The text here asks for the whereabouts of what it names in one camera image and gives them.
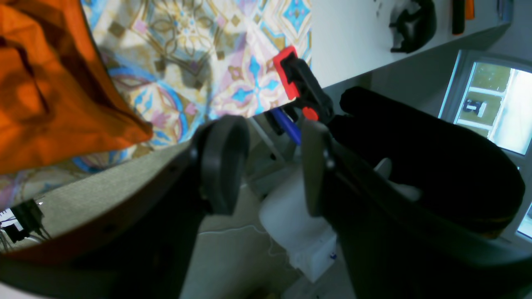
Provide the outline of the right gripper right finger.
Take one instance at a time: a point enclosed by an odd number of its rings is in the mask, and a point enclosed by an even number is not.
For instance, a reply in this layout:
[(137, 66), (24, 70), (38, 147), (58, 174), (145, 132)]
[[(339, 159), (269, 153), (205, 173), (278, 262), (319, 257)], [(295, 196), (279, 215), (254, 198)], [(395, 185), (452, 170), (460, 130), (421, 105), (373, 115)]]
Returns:
[(304, 121), (301, 129), (301, 158), (305, 201), (310, 216), (323, 213), (325, 177), (333, 169), (333, 144), (328, 128), (319, 121)]

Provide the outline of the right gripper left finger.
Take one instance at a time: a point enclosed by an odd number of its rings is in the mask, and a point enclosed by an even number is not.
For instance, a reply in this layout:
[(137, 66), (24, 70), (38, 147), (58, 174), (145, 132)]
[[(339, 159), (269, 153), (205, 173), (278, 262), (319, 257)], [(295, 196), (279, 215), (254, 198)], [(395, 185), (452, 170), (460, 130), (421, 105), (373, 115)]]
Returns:
[(232, 215), (249, 153), (246, 119), (225, 115), (201, 125), (192, 139), (198, 162), (198, 192), (209, 214)]

